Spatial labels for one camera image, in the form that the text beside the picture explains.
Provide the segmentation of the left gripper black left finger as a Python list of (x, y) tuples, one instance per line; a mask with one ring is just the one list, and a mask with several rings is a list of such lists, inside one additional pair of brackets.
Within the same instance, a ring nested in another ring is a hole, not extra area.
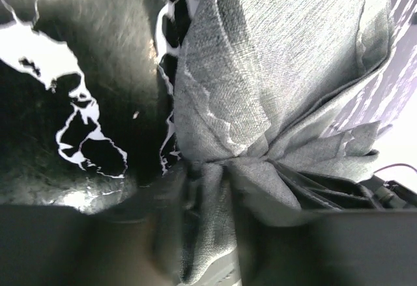
[(186, 168), (94, 215), (1, 207), (2, 285), (176, 285)]

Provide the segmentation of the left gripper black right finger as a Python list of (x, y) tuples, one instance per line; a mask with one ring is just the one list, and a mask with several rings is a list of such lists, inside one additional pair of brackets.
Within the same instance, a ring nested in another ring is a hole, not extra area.
[(243, 285), (415, 285), (415, 209), (291, 209), (228, 170)]

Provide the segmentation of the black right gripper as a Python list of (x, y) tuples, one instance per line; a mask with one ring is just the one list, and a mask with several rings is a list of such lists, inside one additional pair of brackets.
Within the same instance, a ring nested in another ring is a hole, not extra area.
[(363, 182), (295, 171), (276, 164), (276, 170), (303, 209), (415, 209), (416, 194), (395, 181), (385, 182), (373, 175)]

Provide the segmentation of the grey cloth napkin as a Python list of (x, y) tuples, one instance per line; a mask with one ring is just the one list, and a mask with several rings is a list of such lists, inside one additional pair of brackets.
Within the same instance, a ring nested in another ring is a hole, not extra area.
[(391, 0), (169, 0), (190, 22), (174, 58), (171, 142), (188, 178), (180, 280), (198, 282), (236, 249), (231, 189), (263, 223), (291, 227), (311, 210), (379, 208), (361, 183), (377, 122), (330, 137), (346, 104), (392, 56)]

